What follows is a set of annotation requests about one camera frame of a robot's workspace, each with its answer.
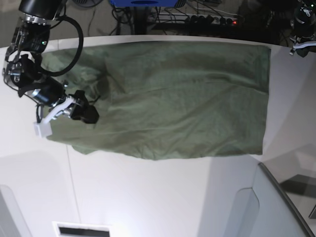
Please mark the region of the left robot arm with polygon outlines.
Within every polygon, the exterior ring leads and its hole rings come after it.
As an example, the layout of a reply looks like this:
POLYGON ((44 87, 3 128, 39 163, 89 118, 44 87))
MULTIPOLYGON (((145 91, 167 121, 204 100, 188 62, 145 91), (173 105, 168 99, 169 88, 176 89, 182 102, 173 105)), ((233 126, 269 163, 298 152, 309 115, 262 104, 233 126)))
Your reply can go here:
POLYGON ((291 55, 297 53, 300 57, 306 57, 312 47, 316 46, 316 1, 299 0, 294 10, 294 18, 290 25, 292 31, 291 55))

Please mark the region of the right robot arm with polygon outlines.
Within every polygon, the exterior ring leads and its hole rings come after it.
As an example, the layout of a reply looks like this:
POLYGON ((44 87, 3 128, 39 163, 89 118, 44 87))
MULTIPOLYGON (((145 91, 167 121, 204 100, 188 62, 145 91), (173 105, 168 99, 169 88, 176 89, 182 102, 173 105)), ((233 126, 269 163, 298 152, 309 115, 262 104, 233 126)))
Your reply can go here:
POLYGON ((48 107, 53 118, 65 115, 72 120, 80 120, 87 124, 96 124, 99 114, 85 96, 85 92, 77 90, 67 95, 66 84, 55 80, 69 72, 79 61, 83 50, 83 32, 79 23, 66 15, 64 0, 23 0, 19 11, 24 16, 19 18, 12 42, 8 47, 2 76, 4 83, 17 91, 18 96, 27 96, 37 105, 36 123, 41 125, 50 121, 43 116, 44 107, 48 107), (57 72, 41 66, 42 53, 45 51, 50 31, 54 28, 51 22, 68 22, 75 27, 79 44, 70 64, 57 72))

